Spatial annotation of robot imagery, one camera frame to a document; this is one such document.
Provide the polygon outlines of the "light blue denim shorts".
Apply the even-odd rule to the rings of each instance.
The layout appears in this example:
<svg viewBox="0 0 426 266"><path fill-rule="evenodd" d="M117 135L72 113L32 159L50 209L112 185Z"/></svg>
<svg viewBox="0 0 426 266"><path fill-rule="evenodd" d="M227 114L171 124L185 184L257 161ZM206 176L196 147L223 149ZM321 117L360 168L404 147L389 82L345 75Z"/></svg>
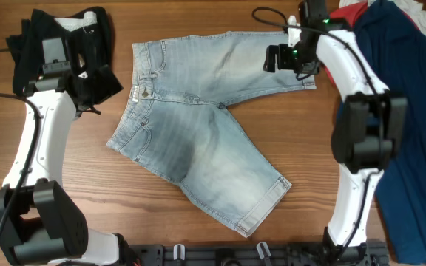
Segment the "light blue denim shorts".
<svg viewBox="0 0 426 266"><path fill-rule="evenodd" d="M267 48L286 41L282 32L227 32L133 44L129 100L107 145L251 236L291 184L228 107L315 87L313 78L263 70Z"/></svg>

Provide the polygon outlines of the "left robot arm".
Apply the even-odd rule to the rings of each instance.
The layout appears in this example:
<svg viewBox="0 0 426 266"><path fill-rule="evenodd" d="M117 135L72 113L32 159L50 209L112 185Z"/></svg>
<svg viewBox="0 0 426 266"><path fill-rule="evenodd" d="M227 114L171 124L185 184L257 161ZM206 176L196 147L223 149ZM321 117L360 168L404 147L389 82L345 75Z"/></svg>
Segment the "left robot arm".
<svg viewBox="0 0 426 266"><path fill-rule="evenodd" d="M78 115L69 92L66 41L42 42L44 63L19 100L26 118L16 158L0 188L0 250L11 265L127 265L115 233L90 229L62 187L65 145Z"/></svg>

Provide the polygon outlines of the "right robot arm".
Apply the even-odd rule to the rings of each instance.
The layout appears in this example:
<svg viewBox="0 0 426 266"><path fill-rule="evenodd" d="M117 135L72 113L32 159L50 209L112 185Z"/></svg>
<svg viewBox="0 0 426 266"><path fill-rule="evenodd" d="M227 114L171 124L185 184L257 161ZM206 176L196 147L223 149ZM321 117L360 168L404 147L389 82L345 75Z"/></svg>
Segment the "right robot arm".
<svg viewBox="0 0 426 266"><path fill-rule="evenodd" d="M337 200L321 242L287 245L282 259L264 242L257 252L264 265L388 265L387 245L369 242L365 226L377 184L400 149L407 99L376 76L349 23L331 18L324 1L301 1L299 13L280 24L288 42L267 48L263 69L291 70L303 80L324 66L333 78L342 99L331 135Z"/></svg>

